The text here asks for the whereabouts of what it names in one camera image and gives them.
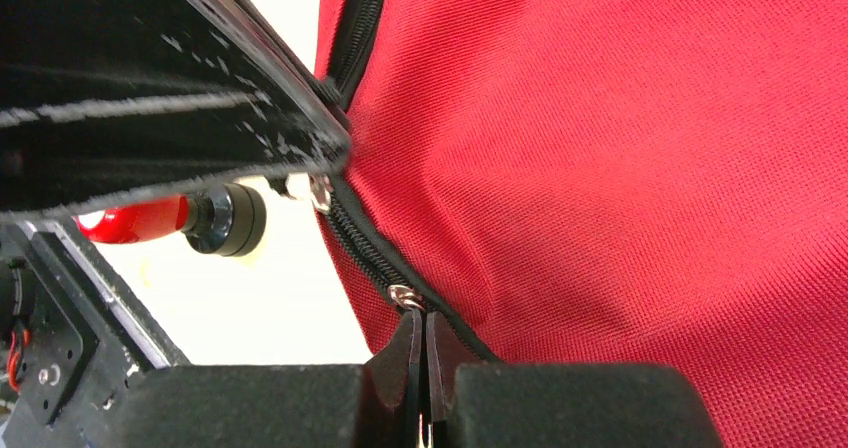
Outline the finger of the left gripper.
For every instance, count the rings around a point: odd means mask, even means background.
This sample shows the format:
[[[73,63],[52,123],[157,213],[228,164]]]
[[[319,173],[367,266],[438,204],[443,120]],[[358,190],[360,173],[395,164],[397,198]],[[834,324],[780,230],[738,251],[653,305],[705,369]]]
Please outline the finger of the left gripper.
[[[1,219],[327,174],[341,108],[249,0],[1,0]]]

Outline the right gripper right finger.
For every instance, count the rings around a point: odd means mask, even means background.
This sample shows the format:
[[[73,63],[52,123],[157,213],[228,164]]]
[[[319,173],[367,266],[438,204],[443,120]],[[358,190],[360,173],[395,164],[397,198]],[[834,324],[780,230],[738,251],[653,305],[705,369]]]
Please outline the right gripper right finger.
[[[478,440],[465,440],[464,429],[459,434],[450,434],[449,414],[455,402],[455,382],[459,368],[469,365],[502,365],[501,360],[486,360],[472,352],[462,343],[459,335],[450,326],[447,318],[438,312],[429,313],[425,325],[426,360],[428,369],[428,406],[425,409],[425,419],[429,438],[427,447],[460,447],[466,442],[467,447],[503,447],[504,434],[499,432],[500,426],[495,423],[487,427]]]

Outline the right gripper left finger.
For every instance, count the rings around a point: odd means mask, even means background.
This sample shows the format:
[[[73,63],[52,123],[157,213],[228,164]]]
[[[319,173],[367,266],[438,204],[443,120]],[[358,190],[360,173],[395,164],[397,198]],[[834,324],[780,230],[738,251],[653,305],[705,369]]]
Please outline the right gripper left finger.
[[[363,368],[362,447],[416,447],[421,435],[423,316],[406,312],[389,343]]]

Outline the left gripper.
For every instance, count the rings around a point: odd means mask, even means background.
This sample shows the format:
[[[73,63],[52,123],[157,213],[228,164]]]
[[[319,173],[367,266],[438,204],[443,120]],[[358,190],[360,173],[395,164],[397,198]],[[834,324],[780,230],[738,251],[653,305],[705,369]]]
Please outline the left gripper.
[[[108,446],[130,390],[188,358],[72,221],[2,225],[1,259],[31,336],[3,442]]]

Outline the red backpack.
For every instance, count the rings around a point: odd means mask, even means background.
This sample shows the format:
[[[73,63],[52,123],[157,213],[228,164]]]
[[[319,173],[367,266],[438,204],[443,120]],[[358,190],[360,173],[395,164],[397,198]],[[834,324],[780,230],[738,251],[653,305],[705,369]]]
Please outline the red backpack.
[[[729,447],[847,443],[847,0],[321,0],[322,230],[479,356],[680,370]]]

